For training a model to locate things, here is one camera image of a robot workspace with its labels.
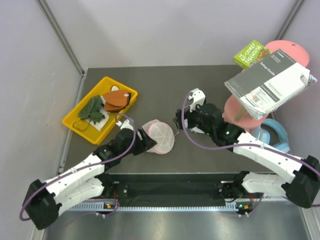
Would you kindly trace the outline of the pink-zippered round laundry bag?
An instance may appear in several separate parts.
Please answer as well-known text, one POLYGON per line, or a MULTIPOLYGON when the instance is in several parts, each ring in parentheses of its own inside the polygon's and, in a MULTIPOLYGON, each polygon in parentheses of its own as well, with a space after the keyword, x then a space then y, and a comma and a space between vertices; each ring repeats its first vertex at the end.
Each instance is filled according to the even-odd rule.
POLYGON ((154 119, 145 123, 142 129, 152 140, 156 141, 156 145, 147 150, 148 153, 165 155, 173 149, 175 134, 167 123, 154 119))

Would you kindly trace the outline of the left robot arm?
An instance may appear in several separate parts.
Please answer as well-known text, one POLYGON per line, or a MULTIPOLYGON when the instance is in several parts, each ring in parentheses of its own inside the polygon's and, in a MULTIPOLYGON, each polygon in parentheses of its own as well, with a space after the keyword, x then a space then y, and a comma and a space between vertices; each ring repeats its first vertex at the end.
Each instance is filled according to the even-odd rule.
POLYGON ((123 128, 109 143, 99 146, 79 164, 46 180, 33 181, 26 192, 22 211, 38 230, 52 225, 71 207, 90 198, 109 198, 114 191, 107 170, 121 159, 137 156, 153 148, 157 142, 142 129, 123 128))

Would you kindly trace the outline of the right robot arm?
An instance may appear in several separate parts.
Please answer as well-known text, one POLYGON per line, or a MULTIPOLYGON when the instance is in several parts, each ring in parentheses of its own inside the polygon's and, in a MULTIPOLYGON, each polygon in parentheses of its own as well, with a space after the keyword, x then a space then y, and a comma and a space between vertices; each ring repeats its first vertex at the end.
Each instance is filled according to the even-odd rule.
POLYGON ((239 198, 251 193, 275 195, 302 208, 311 208, 320 191, 320 162, 309 155, 301 158, 276 149, 243 128, 225 122, 221 111, 211 103, 191 104, 175 112, 176 127, 186 134, 198 129, 215 144, 197 147, 209 151, 229 150, 271 170, 272 174, 242 171, 233 180, 233 192, 239 198))

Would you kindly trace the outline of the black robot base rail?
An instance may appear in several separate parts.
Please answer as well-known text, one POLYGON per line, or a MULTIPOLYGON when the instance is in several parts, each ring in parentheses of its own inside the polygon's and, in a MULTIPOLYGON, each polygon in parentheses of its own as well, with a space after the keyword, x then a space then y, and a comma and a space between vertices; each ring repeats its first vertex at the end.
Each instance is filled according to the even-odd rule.
POLYGON ((100 199, 122 207, 220 207, 226 200, 249 198, 233 185, 234 173, 141 173, 102 175, 100 199))

